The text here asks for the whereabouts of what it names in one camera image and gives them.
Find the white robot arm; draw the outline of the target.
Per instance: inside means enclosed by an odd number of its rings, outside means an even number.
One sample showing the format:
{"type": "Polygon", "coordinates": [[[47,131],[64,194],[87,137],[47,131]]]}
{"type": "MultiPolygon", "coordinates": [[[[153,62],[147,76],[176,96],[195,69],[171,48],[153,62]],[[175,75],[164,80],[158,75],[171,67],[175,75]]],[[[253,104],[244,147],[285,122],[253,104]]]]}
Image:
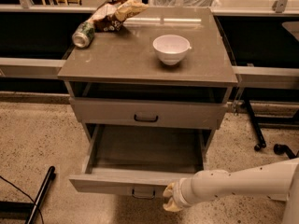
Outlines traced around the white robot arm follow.
{"type": "Polygon", "coordinates": [[[299,223],[299,158],[238,172],[205,170],[170,183],[164,210],[178,212],[229,195],[262,196],[286,202],[281,224],[299,223]]]}

